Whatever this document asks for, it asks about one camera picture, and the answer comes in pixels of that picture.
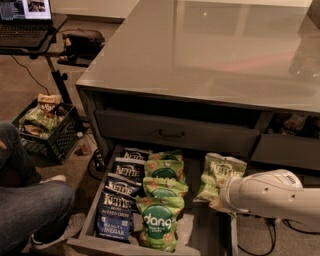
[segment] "leg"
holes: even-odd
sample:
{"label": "leg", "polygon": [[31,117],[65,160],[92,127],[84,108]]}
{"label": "leg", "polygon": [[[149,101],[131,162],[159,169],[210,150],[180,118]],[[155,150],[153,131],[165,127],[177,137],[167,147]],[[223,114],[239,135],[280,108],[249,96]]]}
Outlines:
{"label": "leg", "polygon": [[0,172],[5,165],[15,169],[24,185],[38,183],[40,174],[23,148],[17,129],[8,122],[0,121]]}
{"label": "leg", "polygon": [[0,255],[31,234],[50,243],[65,231],[74,192],[65,183],[51,181],[23,188],[0,188]]}

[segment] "drawer compartment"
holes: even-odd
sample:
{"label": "drawer compartment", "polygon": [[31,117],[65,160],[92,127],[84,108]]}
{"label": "drawer compartment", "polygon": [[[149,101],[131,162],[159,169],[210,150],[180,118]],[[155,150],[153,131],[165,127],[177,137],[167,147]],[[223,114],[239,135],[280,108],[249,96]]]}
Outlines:
{"label": "drawer compartment", "polygon": [[251,152],[259,135],[258,130],[242,126],[114,109],[96,110],[95,117],[105,138],[240,156]]}
{"label": "drawer compartment", "polygon": [[[98,200],[106,182],[107,173],[111,171],[114,159],[120,155],[121,151],[122,147],[117,145],[83,229],[78,238],[68,239],[68,244],[74,246],[79,252],[83,251],[89,255],[106,255],[106,253],[112,255],[237,255],[236,251],[233,251],[237,248],[235,219],[228,214],[208,208],[205,203],[193,202],[199,189],[201,175],[201,161],[195,158],[185,158],[185,174],[189,192],[185,197],[186,206],[182,218],[178,220],[178,243],[174,253],[141,247],[134,237],[130,237],[130,244],[96,237]],[[140,230],[142,227],[140,214],[134,215],[134,222],[135,229]]]}
{"label": "drawer compartment", "polygon": [[263,134],[252,161],[320,170],[320,140],[281,134]]}

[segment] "cable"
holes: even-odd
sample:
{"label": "cable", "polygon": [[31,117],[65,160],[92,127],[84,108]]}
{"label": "cable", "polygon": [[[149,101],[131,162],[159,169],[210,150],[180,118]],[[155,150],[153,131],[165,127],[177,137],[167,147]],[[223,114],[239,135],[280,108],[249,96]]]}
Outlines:
{"label": "cable", "polygon": [[275,246],[276,246],[276,240],[277,240],[277,232],[276,232],[276,228],[275,228],[275,223],[274,223],[274,220],[270,220],[272,221],[271,223],[269,222],[267,225],[268,225],[268,229],[269,229],[269,233],[270,233],[270,237],[271,237],[271,248],[270,250],[267,252],[267,253],[264,253],[264,254],[254,254],[254,253],[251,253],[245,249],[243,249],[240,245],[238,245],[238,248],[241,250],[241,251],[244,251],[245,253],[249,254],[249,255],[252,255],[252,256],[267,256],[269,255],[270,253],[273,252]]}
{"label": "cable", "polygon": [[92,162],[94,161],[94,157],[95,157],[95,155],[93,154],[92,157],[89,160],[89,163],[88,163],[88,166],[87,166],[87,170],[88,170],[89,175],[92,178],[94,178],[95,180],[101,181],[102,180],[101,178],[94,176],[93,173],[91,172],[91,168],[90,167],[91,167]]}
{"label": "cable", "polygon": [[285,224],[288,228],[291,228],[294,231],[303,233],[303,234],[307,234],[307,235],[320,235],[320,232],[311,232],[311,231],[305,231],[305,230],[301,230],[301,229],[297,229],[295,227],[293,227],[290,223],[289,220],[282,220],[283,224]]}
{"label": "cable", "polygon": [[44,89],[47,91],[47,95],[50,95],[48,89],[47,89],[44,85],[42,85],[42,84],[40,84],[40,83],[38,82],[38,80],[31,74],[31,72],[30,72],[30,70],[29,70],[29,68],[28,68],[27,66],[21,64],[13,55],[11,55],[11,57],[15,60],[15,62],[16,62],[18,65],[20,65],[21,67],[25,68],[25,69],[28,71],[28,73],[29,73],[29,75],[31,76],[31,78],[32,78],[34,81],[36,81],[36,83],[37,83],[38,85],[40,85],[42,88],[44,88]]}

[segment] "tabletop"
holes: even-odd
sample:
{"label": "tabletop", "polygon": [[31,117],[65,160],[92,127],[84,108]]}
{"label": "tabletop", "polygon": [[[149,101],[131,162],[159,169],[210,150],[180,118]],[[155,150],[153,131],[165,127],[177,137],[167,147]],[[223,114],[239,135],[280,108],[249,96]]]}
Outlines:
{"label": "tabletop", "polygon": [[77,86],[320,113],[320,30],[307,11],[141,0]]}

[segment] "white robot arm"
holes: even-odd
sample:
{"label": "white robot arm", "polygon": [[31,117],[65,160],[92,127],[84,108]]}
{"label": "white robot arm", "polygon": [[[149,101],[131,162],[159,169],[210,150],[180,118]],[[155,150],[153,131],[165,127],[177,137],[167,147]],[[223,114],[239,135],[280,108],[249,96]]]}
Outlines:
{"label": "white robot arm", "polygon": [[320,228],[320,189],[304,189],[287,170],[231,177],[220,189],[220,200],[231,212],[294,220]]}

